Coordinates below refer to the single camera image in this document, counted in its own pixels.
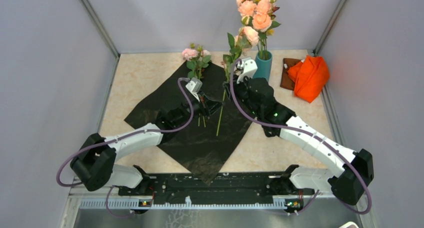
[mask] flower bouquet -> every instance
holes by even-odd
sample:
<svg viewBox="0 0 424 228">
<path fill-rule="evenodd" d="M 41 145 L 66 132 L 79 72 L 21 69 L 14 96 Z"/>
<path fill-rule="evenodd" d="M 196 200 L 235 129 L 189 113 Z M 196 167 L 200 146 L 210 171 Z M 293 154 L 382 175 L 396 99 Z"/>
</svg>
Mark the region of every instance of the flower bouquet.
<svg viewBox="0 0 424 228">
<path fill-rule="evenodd" d="M 276 12 L 279 7 L 276 6 L 277 0 L 236 0 L 238 11 L 241 16 L 242 27 L 239 29 L 238 34 L 233 36 L 227 33 L 229 54 L 222 56 L 222 64 L 225 68 L 226 82 L 230 81 L 230 69 L 233 63 L 252 47 L 257 46 L 257 57 L 263 61 L 272 58 L 267 47 L 267 38 L 274 34 L 274 28 L 279 27 L 281 24 L 275 21 Z M 216 135 L 218 136 L 220 130 L 220 123 L 223 108 L 221 107 L 218 127 Z"/>
</svg>

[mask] beige tile floor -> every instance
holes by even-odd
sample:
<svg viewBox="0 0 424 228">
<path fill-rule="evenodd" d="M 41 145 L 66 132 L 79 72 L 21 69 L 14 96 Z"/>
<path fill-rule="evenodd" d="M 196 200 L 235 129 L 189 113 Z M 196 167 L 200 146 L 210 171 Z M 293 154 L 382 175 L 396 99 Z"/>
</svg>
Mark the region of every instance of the beige tile floor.
<svg viewBox="0 0 424 228">
<path fill-rule="evenodd" d="M 331 138 L 330 126 L 321 97 L 311 104 L 294 97 L 291 90 L 280 87 L 283 58 L 304 59 L 306 50 L 273 50 L 269 84 L 277 101 L 294 110 L 310 126 Z M 212 52 L 212 61 L 220 65 L 225 52 Z M 256 51 L 247 56 L 255 57 Z M 122 54 L 112 84 L 100 134 L 112 136 L 133 130 L 124 118 L 147 95 L 158 88 L 181 64 L 180 53 Z M 119 165 L 138 165 L 148 173 L 186 173 L 178 162 L 152 146 L 130 154 L 116 162 Z M 260 125 L 252 124 L 221 169 L 221 172 L 283 171 L 297 164 L 324 168 L 297 145 L 278 137 L 267 138 Z"/>
</svg>

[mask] gray wall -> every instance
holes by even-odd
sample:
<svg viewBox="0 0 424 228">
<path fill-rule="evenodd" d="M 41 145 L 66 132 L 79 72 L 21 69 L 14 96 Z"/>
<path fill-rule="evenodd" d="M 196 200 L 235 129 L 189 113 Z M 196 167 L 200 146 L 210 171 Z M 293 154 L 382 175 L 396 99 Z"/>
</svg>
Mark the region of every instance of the gray wall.
<svg viewBox="0 0 424 228">
<path fill-rule="evenodd" d="M 56 228 L 115 58 L 79 0 L 0 0 L 0 21 L 0 227 Z"/>
<path fill-rule="evenodd" d="M 89 0 L 120 53 L 179 52 L 190 42 L 227 51 L 236 0 Z M 270 49 L 313 49 L 340 0 L 278 0 Z"/>
<path fill-rule="evenodd" d="M 373 154 L 381 227 L 422 227 L 423 0 L 349 0 L 321 55 L 347 145 Z"/>
</svg>

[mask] metal frame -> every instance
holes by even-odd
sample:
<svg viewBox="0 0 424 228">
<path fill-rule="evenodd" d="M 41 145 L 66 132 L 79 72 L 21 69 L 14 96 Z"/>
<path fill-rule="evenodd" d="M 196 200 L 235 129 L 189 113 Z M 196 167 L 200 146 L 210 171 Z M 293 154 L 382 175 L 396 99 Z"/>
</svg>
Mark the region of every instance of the metal frame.
<svg viewBox="0 0 424 228">
<path fill-rule="evenodd" d="M 331 19 L 328 22 L 328 25 L 326 26 L 323 34 L 321 35 L 315 49 L 308 50 L 308 54 L 310 56 L 319 56 L 322 48 L 324 47 L 324 44 L 327 40 L 327 38 L 330 35 L 331 30 L 333 29 L 334 25 L 336 24 L 337 19 L 341 15 L 341 12 L 343 8 L 345 7 L 348 0 L 340 0 L 338 3 L 333 15 L 331 16 Z M 101 113 L 101 116 L 99 117 L 98 121 L 98 129 L 100 130 L 100 127 L 102 126 L 103 118 L 106 111 L 106 106 L 110 97 L 110 92 L 112 89 L 112 84 L 115 78 L 116 70 L 119 64 L 120 56 L 121 54 L 118 52 L 117 48 L 115 47 L 111 37 L 109 36 L 108 32 L 106 31 L 105 27 L 103 26 L 102 22 L 99 19 L 99 16 L 93 9 L 92 5 L 90 4 L 89 0 L 80 0 L 82 6 L 85 8 L 88 16 L 90 17 L 91 21 L 93 22 L 94 26 L 96 27 L 99 35 L 102 37 L 103 41 L 105 42 L 106 46 L 110 49 L 112 54 L 115 56 L 115 66 L 112 78 L 110 80 L 110 87 L 109 91 L 107 92 L 105 103 L 103 106 L 103 111 Z M 324 104 L 324 110 L 327 115 L 327 119 L 330 125 L 330 130 L 333 135 L 334 141 L 337 143 L 340 143 L 342 145 L 345 145 L 345 139 L 342 133 L 342 130 L 340 128 L 339 119 L 336 114 L 336 110 L 334 108 L 332 98 L 330 95 L 330 91 L 325 86 L 321 93 L 322 102 Z M 65 206 L 65 210 L 63 212 L 62 221 L 60 223 L 61 228 L 71 228 L 74 226 L 79 206 L 83 199 L 92 198 L 92 197 L 102 197 L 104 198 L 107 194 L 107 190 L 109 190 L 109 187 L 103 187 L 102 189 L 98 190 L 97 192 L 91 192 L 90 194 L 87 194 L 86 190 L 79 190 L 79 187 L 74 187 L 71 189 L 69 193 L 69 197 Z M 116 192 L 112 192 L 112 197 L 119 197 Z M 362 197 L 362 199 L 358 202 L 357 208 L 360 210 L 364 210 L 367 205 L 366 198 Z M 362 225 L 364 227 L 370 227 L 370 228 L 376 228 L 379 227 L 378 218 L 376 217 L 374 209 L 371 209 L 371 212 L 366 215 L 360 216 Z"/>
<path fill-rule="evenodd" d="M 89 0 L 79 0 L 79 1 L 81 2 L 82 6 L 85 8 L 87 15 L 90 17 L 91 21 L 93 22 L 94 26 L 96 27 L 103 41 L 106 43 L 107 47 L 109 47 L 110 51 L 113 53 L 113 55 L 116 58 L 119 58 L 121 54 L 118 52 L 111 37 L 109 36 L 102 22 L 100 21 L 99 16 L 97 15 L 92 5 L 90 4 L 90 1 Z"/>
<path fill-rule="evenodd" d="M 333 26 L 336 24 L 337 19 L 339 18 L 343 8 L 345 7 L 348 0 L 340 0 L 338 3 L 334 13 L 332 14 L 330 20 L 328 21 L 328 24 L 324 30 L 324 33 L 322 33 L 321 37 L 319 38 L 318 44 L 316 44 L 315 49 L 313 49 L 313 53 L 318 56 L 331 32 L 333 29 Z"/>
<path fill-rule="evenodd" d="M 79 1 L 81 2 L 82 6 L 87 12 L 87 15 L 90 17 L 93 25 L 97 29 L 98 34 L 101 36 L 106 46 L 110 49 L 110 52 L 112 52 L 113 56 L 115 57 L 115 65 L 113 67 L 113 75 L 110 79 L 109 90 L 107 91 L 106 97 L 104 99 L 101 115 L 99 116 L 97 121 L 97 127 L 98 127 L 97 131 L 100 131 L 100 128 L 102 127 L 102 123 L 103 123 L 103 118 L 105 117 L 106 106 L 108 105 L 108 101 L 109 101 L 109 97 L 110 97 L 111 89 L 112 89 L 112 84 L 114 83 L 115 74 L 117 72 L 118 63 L 119 63 L 121 54 L 118 52 L 116 46 L 114 45 L 114 42 L 112 41 L 105 27 L 103 26 L 103 23 L 100 21 L 100 18 L 97 15 L 96 11 L 94 10 L 93 6 L 91 5 L 90 1 L 89 0 L 79 0 Z"/>
</svg>

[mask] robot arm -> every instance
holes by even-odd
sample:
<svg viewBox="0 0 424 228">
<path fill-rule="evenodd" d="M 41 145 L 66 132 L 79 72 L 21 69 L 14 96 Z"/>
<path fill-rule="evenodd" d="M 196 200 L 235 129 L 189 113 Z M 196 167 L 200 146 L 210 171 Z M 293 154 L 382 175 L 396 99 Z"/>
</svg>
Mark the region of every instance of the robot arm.
<svg viewBox="0 0 424 228">
<path fill-rule="evenodd" d="M 185 87 L 192 95 L 194 116 L 203 115 L 209 118 L 223 104 L 207 97 L 201 91 L 202 82 L 196 78 L 191 79 Z M 179 100 L 175 102 L 168 100 L 154 123 L 115 136 L 101 137 L 98 133 L 90 135 L 81 149 L 103 142 L 108 144 L 76 156 L 71 161 L 70 167 L 88 191 L 98 190 L 104 185 L 113 185 L 132 189 L 134 193 L 144 193 L 150 182 L 148 175 L 138 166 L 122 166 L 115 162 L 136 151 L 169 141 L 175 132 L 164 131 L 181 127 L 190 115 L 188 104 Z"/>
<path fill-rule="evenodd" d="M 302 129 L 312 134 L 310 136 L 296 130 L 262 126 L 267 137 L 278 136 L 291 141 L 327 166 L 327 169 L 294 166 L 290 169 L 290 182 L 297 189 L 311 188 L 333 192 L 345 203 L 355 205 L 364 193 L 364 188 L 352 170 L 338 155 L 327 148 L 324 142 L 346 158 L 359 172 L 367 186 L 374 178 L 372 155 L 365 149 L 355 152 L 344 147 L 306 124 L 294 111 L 275 100 L 274 89 L 264 78 L 252 78 L 257 68 L 255 61 L 250 57 L 244 58 L 237 66 L 239 75 L 233 77 L 237 100 L 244 104 L 248 110 L 246 112 L 251 114 L 252 118 L 256 117 L 259 122 Z M 229 84 L 225 84 L 224 87 L 231 97 Z"/>
</svg>

